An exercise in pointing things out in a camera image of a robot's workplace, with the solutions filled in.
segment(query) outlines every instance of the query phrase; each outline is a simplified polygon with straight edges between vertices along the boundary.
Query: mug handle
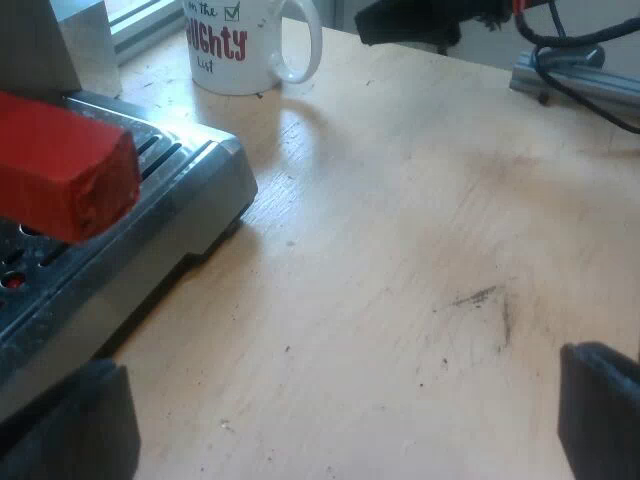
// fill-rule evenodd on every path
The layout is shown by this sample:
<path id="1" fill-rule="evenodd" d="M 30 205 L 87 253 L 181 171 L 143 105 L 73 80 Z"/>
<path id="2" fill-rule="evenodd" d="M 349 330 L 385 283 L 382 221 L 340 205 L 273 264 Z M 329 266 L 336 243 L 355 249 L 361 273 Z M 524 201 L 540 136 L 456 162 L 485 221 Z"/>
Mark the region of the mug handle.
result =
<path id="1" fill-rule="evenodd" d="M 282 51 L 275 52 L 271 56 L 271 69 L 273 73 L 283 82 L 302 83 L 311 78 L 316 73 L 320 58 L 322 57 L 322 23 L 320 15 L 313 0 L 285 0 L 280 4 L 276 16 L 279 22 L 282 22 L 282 10 L 285 5 L 292 3 L 302 13 L 305 21 L 309 25 L 309 33 L 311 34 L 311 58 L 309 65 L 305 71 L 296 71 L 290 69 L 282 58 Z"/>

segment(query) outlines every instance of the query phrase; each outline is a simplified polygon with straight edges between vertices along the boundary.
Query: red block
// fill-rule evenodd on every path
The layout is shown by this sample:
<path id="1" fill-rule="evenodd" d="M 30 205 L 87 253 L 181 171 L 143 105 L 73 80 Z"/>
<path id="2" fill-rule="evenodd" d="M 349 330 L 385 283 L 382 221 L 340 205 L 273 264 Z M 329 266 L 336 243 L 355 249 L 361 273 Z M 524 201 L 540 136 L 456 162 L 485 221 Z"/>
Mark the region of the red block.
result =
<path id="1" fill-rule="evenodd" d="M 0 216 L 68 243 L 118 221 L 138 200 L 131 134 L 0 92 Z"/>

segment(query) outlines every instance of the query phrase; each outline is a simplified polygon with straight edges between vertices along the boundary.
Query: dark stain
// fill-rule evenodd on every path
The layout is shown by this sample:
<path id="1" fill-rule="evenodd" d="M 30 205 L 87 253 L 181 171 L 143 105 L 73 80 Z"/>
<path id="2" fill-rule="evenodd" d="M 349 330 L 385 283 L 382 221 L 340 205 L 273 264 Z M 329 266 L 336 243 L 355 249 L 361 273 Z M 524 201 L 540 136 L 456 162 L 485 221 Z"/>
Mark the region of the dark stain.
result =
<path id="1" fill-rule="evenodd" d="M 540 95 L 538 95 L 538 103 L 543 107 L 549 105 L 549 100 L 551 100 L 551 97 L 547 92 L 540 92 Z"/>
<path id="2" fill-rule="evenodd" d="M 484 303 L 487 301 L 487 298 L 489 298 L 489 295 L 495 292 L 497 288 L 498 288 L 497 285 L 494 285 L 493 287 L 485 288 L 484 290 L 480 290 L 479 292 L 474 293 L 470 297 L 456 300 L 451 305 L 453 305 L 454 307 L 460 307 L 466 303 L 471 303 L 476 305 L 479 303 Z"/>
<path id="3" fill-rule="evenodd" d="M 507 295 L 504 296 L 502 303 L 502 321 L 504 322 L 504 347 L 506 348 L 511 344 L 511 329 L 513 328 L 513 318 Z"/>

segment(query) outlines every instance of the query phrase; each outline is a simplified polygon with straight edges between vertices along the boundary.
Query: stainless steel tray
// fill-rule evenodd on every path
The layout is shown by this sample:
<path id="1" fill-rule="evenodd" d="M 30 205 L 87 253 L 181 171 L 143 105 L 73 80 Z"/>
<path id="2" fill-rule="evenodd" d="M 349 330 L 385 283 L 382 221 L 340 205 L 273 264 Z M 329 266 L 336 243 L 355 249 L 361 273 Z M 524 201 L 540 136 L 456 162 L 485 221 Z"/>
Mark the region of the stainless steel tray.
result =
<path id="1" fill-rule="evenodd" d="M 140 200 L 80 246 L 0 219 L 0 420 L 91 358 L 208 258 L 257 193 L 244 150 L 228 133 L 88 92 L 63 104 L 132 132 Z"/>

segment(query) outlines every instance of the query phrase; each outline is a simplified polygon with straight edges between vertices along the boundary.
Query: green checkmark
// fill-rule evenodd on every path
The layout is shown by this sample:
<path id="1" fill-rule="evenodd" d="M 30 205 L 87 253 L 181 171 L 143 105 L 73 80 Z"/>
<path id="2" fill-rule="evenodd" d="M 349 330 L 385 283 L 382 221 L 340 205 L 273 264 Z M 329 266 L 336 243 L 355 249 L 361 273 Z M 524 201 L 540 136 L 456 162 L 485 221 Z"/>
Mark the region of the green checkmark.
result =
<path id="1" fill-rule="evenodd" d="M 228 22 L 240 20 L 240 2 L 235 7 L 224 7 L 224 19 Z"/>

